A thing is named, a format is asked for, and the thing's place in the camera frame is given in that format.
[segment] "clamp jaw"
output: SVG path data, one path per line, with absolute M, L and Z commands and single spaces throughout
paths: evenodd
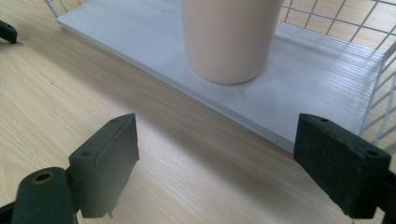
M 5 39 L 6 41 L 16 44 L 17 43 L 17 35 L 18 32 L 11 25 L 0 21 L 0 38 Z
M 346 215 L 373 218 L 380 207 L 383 223 L 396 223 L 396 175 L 387 152 L 330 120 L 301 114 L 294 159 Z
M 134 114 L 112 119 L 69 157 L 64 170 L 51 167 L 26 176 L 15 203 L 0 208 L 0 223 L 78 223 L 111 216 L 139 160 Z

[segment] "black rubber pad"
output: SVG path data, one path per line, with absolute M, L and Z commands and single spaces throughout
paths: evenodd
M 294 159 L 353 218 L 371 218 L 390 155 L 330 120 L 301 114 Z

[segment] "white tray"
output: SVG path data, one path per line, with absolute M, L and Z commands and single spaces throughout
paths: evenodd
M 383 58 L 279 23 L 264 73 L 221 86 L 187 64 L 179 0 L 91 0 L 57 21 L 289 152 L 300 113 L 358 133 Z

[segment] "wire rack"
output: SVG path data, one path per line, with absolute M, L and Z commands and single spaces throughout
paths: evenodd
M 88 0 L 45 0 L 55 16 Z M 286 0 L 279 21 L 384 53 L 360 135 L 396 152 L 396 0 Z

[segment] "paper cup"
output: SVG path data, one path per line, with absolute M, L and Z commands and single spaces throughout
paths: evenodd
M 207 81 L 263 72 L 283 0 L 181 0 L 187 60 Z

